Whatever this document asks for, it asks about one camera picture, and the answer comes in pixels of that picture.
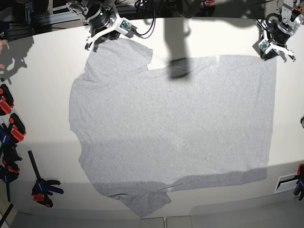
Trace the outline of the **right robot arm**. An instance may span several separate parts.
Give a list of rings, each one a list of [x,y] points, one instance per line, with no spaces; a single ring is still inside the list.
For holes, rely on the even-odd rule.
[[[66,6],[90,26],[90,37],[110,28],[116,20],[111,12],[115,0],[68,0]]]

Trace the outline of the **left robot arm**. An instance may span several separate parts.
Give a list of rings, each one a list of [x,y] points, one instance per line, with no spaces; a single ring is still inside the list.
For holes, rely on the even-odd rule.
[[[287,41],[304,22],[299,0],[284,0],[276,13],[270,13],[256,22],[260,32],[257,47],[263,60],[276,56],[281,56],[284,61],[286,57],[296,60],[294,52],[287,48]]]

